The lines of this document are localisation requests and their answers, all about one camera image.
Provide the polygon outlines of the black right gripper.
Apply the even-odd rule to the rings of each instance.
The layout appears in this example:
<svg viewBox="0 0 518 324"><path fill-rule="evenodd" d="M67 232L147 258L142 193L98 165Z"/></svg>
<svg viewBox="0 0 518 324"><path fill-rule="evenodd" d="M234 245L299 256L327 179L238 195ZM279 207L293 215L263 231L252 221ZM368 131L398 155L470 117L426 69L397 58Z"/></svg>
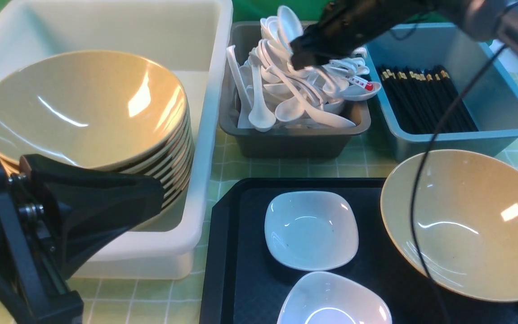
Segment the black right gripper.
<svg viewBox="0 0 518 324"><path fill-rule="evenodd" d="M408 39L443 0L331 0L315 24L290 41L295 70L349 57L383 33Z"/></svg>

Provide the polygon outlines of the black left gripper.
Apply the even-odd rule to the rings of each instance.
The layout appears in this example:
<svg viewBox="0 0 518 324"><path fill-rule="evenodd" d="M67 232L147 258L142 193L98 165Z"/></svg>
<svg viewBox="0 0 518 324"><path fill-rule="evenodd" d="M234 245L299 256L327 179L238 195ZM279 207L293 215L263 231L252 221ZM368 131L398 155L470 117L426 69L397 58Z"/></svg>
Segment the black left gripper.
<svg viewBox="0 0 518 324"><path fill-rule="evenodd" d="M0 302L17 324L80 324L84 302L65 279L158 215L164 187L151 176L89 170L40 154L21 156L20 170L27 189L0 163Z"/></svg>

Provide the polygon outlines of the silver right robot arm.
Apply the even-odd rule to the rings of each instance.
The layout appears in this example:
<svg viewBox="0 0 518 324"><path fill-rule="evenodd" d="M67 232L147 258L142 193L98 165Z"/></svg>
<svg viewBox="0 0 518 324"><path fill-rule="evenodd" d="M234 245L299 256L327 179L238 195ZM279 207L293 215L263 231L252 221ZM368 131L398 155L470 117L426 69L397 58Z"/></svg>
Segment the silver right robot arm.
<svg viewBox="0 0 518 324"><path fill-rule="evenodd" d="M333 0L290 42L294 68L347 57L411 17L438 12L474 41L498 39L518 55L518 0Z"/></svg>

